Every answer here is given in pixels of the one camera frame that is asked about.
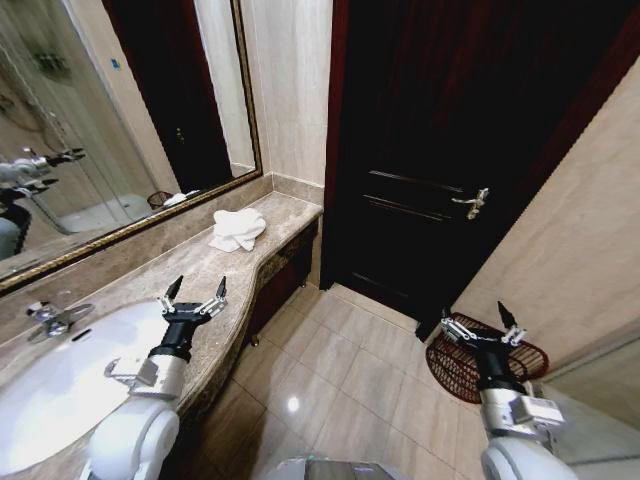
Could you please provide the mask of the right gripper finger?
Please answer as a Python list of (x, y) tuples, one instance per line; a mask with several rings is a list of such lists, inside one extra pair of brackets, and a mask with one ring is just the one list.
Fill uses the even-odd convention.
[(518, 346), (525, 338), (527, 330), (518, 325), (514, 315), (501, 301), (498, 301), (497, 305), (500, 318), (506, 328), (506, 332), (501, 337), (501, 342), (510, 346)]
[(455, 320), (448, 307), (444, 307), (441, 311), (440, 325), (443, 332), (454, 342), (458, 342), (460, 340), (470, 341), (475, 339), (475, 334), (463, 324)]

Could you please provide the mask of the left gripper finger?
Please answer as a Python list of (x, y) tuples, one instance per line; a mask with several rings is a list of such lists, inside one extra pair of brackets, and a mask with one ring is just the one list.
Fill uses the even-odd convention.
[(174, 313), (174, 300), (180, 290), (183, 281), (183, 276), (180, 275), (174, 282), (172, 282), (165, 293), (162, 296), (157, 297), (157, 301), (161, 305), (163, 314)]
[(218, 285), (215, 295), (209, 300), (206, 300), (205, 302), (203, 302), (198, 307), (198, 313), (203, 316), (218, 315), (221, 311), (225, 309), (227, 305), (226, 292), (227, 292), (226, 277), (223, 276)]

